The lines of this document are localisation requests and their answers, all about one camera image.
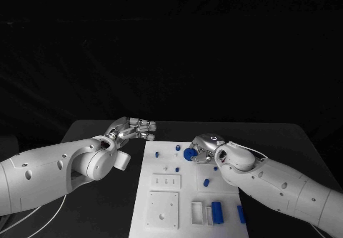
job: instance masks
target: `black curtain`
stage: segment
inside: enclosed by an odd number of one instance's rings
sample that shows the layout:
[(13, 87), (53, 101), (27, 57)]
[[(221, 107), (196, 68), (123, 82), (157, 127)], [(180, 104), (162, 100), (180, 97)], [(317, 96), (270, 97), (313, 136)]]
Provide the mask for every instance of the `black curtain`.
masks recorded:
[(281, 122), (303, 127), (334, 165), (339, 1), (20, 9), (0, 14), (0, 129), (20, 150), (59, 143), (79, 119)]

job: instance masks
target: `table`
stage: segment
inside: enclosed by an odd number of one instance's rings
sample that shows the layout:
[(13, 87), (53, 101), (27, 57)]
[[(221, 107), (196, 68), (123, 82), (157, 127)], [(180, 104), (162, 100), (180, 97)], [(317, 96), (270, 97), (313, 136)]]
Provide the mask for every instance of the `table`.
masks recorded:
[[(102, 135), (113, 121), (76, 121), (62, 142)], [(153, 132), (156, 140), (192, 141), (199, 134), (213, 132), (226, 140), (261, 151), (329, 188), (342, 191), (313, 143), (296, 124), (159, 121), (157, 125), (157, 131)], [(58, 216), (35, 238), (128, 237), (144, 145), (143, 139), (130, 140), (123, 148), (131, 155), (127, 170), (114, 168), (101, 181), (82, 185), (66, 196)], [(296, 238), (304, 234), (307, 237), (320, 237), (309, 223), (268, 209), (242, 191), (239, 195), (251, 238)], [(4, 238), (26, 238), (33, 234), (51, 220), (61, 202), (62, 198), (46, 204), (25, 222), (9, 230)], [(16, 220), (30, 211), (19, 213)]]

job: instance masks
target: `robotic hand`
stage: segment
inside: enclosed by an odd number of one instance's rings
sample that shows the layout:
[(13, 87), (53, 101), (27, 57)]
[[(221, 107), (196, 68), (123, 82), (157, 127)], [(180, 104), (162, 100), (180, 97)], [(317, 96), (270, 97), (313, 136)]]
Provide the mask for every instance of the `robotic hand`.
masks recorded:
[(317, 226), (333, 237), (343, 237), (343, 194), (314, 182), (290, 166), (258, 158), (249, 148), (216, 134), (199, 135), (185, 158), (218, 164), (223, 180), (268, 208)]
[(153, 121), (120, 118), (105, 135), (29, 150), (0, 164), (0, 216), (33, 209), (82, 184), (101, 180), (113, 166), (125, 170), (130, 155), (118, 151), (130, 138), (154, 140)]

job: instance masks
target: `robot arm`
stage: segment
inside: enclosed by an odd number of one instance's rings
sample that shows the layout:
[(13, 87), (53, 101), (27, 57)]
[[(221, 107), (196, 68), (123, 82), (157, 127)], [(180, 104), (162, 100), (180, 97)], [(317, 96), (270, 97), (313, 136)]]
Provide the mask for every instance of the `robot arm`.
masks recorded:
[(257, 158), (244, 146), (225, 143), (216, 134), (199, 135), (190, 148), (195, 150), (192, 161), (215, 159), (223, 180), (268, 208), (307, 221), (332, 236), (343, 237), (342, 193), (290, 166), (267, 157)]
[(33, 209), (82, 184), (101, 180), (130, 155), (118, 151), (130, 138), (154, 140), (156, 123), (120, 118), (105, 135), (29, 150), (0, 163), (0, 216)]

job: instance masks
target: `black background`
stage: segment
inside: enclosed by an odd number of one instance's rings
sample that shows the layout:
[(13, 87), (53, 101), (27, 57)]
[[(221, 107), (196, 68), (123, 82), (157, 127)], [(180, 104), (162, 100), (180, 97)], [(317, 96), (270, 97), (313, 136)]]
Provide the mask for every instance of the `black background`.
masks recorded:
[(342, 3), (2, 3), (0, 129), (20, 151), (78, 119), (285, 122), (342, 181)]

